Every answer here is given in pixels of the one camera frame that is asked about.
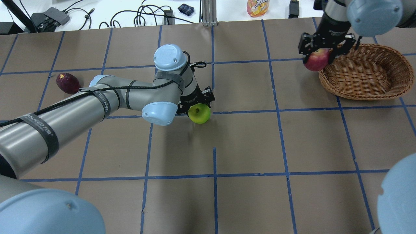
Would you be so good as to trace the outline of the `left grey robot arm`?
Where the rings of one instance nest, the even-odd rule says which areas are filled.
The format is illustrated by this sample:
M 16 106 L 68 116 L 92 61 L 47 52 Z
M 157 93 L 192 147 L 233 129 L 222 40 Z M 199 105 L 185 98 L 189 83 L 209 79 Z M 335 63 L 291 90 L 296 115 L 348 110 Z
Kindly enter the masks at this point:
M 61 102 L 1 123 L 1 175 L 19 179 L 120 108 L 140 111 L 149 123 L 168 126 L 190 107 L 209 107 L 215 100 L 212 88 L 200 89 L 194 74 L 205 62 L 191 63 L 189 53 L 175 44 L 159 47 L 153 60 L 157 72 L 152 83 L 98 75 L 89 87 Z

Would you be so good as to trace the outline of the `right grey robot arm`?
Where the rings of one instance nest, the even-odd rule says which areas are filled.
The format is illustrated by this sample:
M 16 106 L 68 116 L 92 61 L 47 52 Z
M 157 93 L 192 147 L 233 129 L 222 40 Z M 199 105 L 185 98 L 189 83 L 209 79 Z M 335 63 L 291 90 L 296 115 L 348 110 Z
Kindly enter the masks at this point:
M 362 37 L 398 28 L 415 28 L 414 0 L 315 0 L 323 15 L 315 33 L 303 33 L 298 51 L 306 65 L 318 49 L 331 49 L 328 63 L 358 49 Z

